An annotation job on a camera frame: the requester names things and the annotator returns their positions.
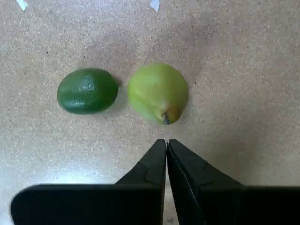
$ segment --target avocado skin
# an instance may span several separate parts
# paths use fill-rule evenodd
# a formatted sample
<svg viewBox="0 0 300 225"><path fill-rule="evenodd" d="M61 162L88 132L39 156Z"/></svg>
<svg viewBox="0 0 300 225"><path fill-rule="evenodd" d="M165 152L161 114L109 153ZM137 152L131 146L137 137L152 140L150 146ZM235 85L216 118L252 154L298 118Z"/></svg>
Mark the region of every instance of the avocado skin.
<svg viewBox="0 0 300 225"><path fill-rule="evenodd" d="M114 103L118 89L118 84L107 71L84 68L70 73L61 81L57 101L70 113L98 113Z"/></svg>

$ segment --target pear skin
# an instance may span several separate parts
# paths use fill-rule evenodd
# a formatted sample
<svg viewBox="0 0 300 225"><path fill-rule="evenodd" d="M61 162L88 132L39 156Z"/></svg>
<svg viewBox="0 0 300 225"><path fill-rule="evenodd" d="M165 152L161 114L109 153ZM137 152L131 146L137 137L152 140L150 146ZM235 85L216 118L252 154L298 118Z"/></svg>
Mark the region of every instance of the pear skin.
<svg viewBox="0 0 300 225"><path fill-rule="evenodd" d="M176 122L188 102L188 85L179 71L164 63L139 68L127 86L130 105L144 118Z"/></svg>

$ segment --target pear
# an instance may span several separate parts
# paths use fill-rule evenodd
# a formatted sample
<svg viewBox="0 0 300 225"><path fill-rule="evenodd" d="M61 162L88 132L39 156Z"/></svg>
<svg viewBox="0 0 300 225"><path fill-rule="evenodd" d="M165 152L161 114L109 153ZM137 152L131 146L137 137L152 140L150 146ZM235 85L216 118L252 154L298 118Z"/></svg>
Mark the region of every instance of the pear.
<svg viewBox="0 0 300 225"><path fill-rule="evenodd" d="M188 85L179 71L164 63L139 68L127 87L130 105L144 118L176 122L188 102Z"/></svg>

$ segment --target beige speckled surface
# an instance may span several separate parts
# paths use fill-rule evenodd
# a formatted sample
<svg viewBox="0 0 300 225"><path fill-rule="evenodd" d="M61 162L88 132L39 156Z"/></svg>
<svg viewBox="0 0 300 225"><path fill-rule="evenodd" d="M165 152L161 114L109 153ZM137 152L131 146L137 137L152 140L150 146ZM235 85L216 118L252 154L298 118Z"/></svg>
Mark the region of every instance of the beige speckled surface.
<svg viewBox="0 0 300 225"><path fill-rule="evenodd" d="M175 138L245 184L300 185L300 1L0 1L0 224L41 182L115 182L157 138ZM71 115L56 89L85 66L126 85L164 61L190 86L183 117L140 118L121 88L101 115ZM177 224L172 195L164 224Z"/></svg>

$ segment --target pear stem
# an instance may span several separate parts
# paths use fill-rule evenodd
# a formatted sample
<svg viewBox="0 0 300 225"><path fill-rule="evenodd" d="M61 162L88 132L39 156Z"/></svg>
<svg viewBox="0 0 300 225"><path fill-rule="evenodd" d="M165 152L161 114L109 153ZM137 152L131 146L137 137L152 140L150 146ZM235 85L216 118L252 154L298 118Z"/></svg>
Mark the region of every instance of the pear stem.
<svg viewBox="0 0 300 225"><path fill-rule="evenodd" d="M165 113L163 114L163 117L164 117L164 124L170 124L170 121L169 121L167 112L165 112Z"/></svg>

